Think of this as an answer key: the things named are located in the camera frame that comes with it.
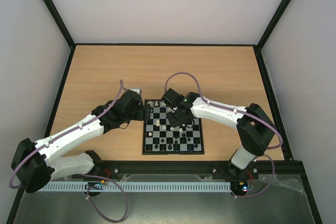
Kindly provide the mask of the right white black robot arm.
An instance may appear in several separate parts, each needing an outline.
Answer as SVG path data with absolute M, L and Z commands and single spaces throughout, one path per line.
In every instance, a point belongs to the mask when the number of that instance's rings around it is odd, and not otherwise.
M 239 178 L 247 172 L 247 166 L 256 157 L 263 156 L 275 135 L 275 126 L 257 104 L 248 107 L 215 102 L 190 92 L 186 96 L 168 89 L 162 97 L 171 109 L 167 118 L 171 126 L 189 124 L 194 119 L 207 119 L 236 129 L 241 141 L 230 158 L 229 172 Z

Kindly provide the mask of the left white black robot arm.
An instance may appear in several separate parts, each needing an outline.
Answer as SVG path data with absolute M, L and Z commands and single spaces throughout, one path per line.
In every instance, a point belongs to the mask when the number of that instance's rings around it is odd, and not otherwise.
M 119 129 L 131 121 L 143 121 L 144 105 L 140 88 L 127 89 L 116 100 L 96 107 L 90 114 L 67 129 L 37 140 L 19 142 L 11 168 L 27 193 L 42 189 L 50 181 L 75 174 L 98 174 L 102 160 L 94 151 L 66 157 L 80 144 Z

